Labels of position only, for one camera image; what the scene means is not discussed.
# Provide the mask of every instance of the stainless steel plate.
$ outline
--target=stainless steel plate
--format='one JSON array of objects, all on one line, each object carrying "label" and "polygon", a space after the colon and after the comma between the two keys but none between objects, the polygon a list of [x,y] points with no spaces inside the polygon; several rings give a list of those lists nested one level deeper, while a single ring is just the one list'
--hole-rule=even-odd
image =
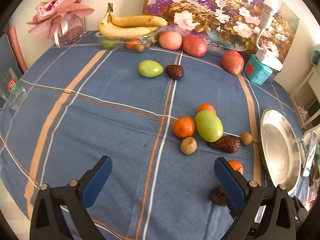
[{"label": "stainless steel plate", "polygon": [[300,177],[300,152],[292,127],[282,114],[266,109],[260,122],[260,151],[262,164],[268,171],[273,185],[283,183],[290,195]]}]

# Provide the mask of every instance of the green fruit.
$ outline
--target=green fruit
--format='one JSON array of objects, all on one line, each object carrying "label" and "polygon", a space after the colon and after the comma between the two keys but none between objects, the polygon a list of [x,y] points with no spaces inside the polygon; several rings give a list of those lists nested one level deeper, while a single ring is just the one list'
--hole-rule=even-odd
[{"label": "green fruit", "polygon": [[116,45],[114,40],[110,40],[107,38],[102,39],[102,41],[100,41],[100,44],[103,49],[112,49]]},{"label": "green fruit", "polygon": [[196,128],[200,136],[208,142],[219,140],[223,134],[222,123],[210,110],[202,110],[195,117]]},{"label": "green fruit", "polygon": [[144,60],[139,63],[138,71],[141,76],[151,78],[162,74],[163,67],[158,62],[153,60]]}]

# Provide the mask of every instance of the wall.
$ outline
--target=wall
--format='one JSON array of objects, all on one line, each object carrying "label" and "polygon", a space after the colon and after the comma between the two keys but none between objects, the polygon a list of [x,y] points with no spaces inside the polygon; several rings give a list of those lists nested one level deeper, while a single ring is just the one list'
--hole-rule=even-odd
[{"label": "wall", "polygon": [[[51,41],[42,43],[32,34],[28,34],[30,25],[26,25],[25,22],[31,20],[35,13],[34,7],[39,1],[24,0],[10,20],[10,24],[17,28],[21,51],[28,67],[53,44]],[[302,0],[283,1],[300,19],[295,39],[284,61],[283,70],[276,77],[276,81],[290,93],[311,69],[310,55],[314,45],[320,43],[320,26]],[[108,2],[113,3],[115,14],[119,16],[140,14],[143,5],[143,0],[83,0],[84,4],[95,9],[92,15],[86,17],[88,30],[97,29],[97,23],[104,16]],[[308,85],[302,91],[302,96],[298,96],[298,100],[306,104],[314,95]]]}]

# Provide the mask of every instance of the orange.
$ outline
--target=orange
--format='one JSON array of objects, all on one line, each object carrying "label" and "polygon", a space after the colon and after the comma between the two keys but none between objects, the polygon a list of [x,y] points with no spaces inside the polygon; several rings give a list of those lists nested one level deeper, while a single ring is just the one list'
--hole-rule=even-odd
[{"label": "orange", "polygon": [[228,163],[235,171],[239,171],[243,175],[243,167],[242,167],[241,162],[238,162],[235,160],[230,160],[230,161],[228,161]]},{"label": "orange", "polygon": [[135,38],[135,39],[130,39],[126,42],[125,44],[125,47],[127,49],[134,49],[134,47],[137,45],[137,44],[140,44],[140,41],[139,39]]},{"label": "orange", "polygon": [[197,113],[199,113],[202,110],[210,110],[211,112],[214,112],[215,114],[217,114],[216,109],[214,109],[214,107],[209,103],[204,103],[200,105],[197,109]]},{"label": "orange", "polygon": [[195,121],[191,117],[181,117],[173,123],[172,131],[178,138],[190,137],[196,131]]}]

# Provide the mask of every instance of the blue gripper pad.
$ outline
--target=blue gripper pad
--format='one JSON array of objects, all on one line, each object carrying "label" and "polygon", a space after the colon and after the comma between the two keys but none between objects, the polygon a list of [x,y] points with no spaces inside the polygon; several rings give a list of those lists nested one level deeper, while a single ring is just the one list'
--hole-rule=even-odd
[{"label": "blue gripper pad", "polygon": [[233,207],[243,210],[245,207],[245,193],[220,158],[214,162],[214,172],[225,189]]},{"label": "blue gripper pad", "polygon": [[84,209],[92,207],[112,171],[112,160],[103,156],[92,170],[80,179],[80,199]]}]

